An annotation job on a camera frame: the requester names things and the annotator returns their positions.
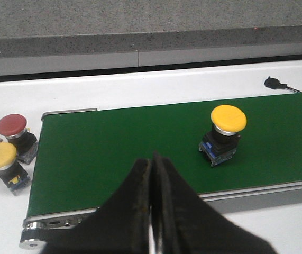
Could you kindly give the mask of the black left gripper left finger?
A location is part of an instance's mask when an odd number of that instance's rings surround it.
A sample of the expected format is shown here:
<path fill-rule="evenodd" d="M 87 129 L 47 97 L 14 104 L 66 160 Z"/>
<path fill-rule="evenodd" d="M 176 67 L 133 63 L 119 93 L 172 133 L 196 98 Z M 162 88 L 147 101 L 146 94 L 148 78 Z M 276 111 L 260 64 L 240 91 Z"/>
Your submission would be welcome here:
<path fill-rule="evenodd" d="M 103 206 L 51 240 L 44 252 L 149 253 L 150 172 L 150 161 L 137 159 Z"/>

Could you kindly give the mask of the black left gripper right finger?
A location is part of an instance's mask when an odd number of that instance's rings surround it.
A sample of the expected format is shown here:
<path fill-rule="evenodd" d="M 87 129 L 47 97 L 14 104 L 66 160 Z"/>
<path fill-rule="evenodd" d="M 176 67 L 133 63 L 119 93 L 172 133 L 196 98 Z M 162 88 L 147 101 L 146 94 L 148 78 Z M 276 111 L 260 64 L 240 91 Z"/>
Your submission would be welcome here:
<path fill-rule="evenodd" d="M 276 253 L 264 239 L 204 202 L 169 158 L 152 159 L 152 219 L 156 253 Z"/>

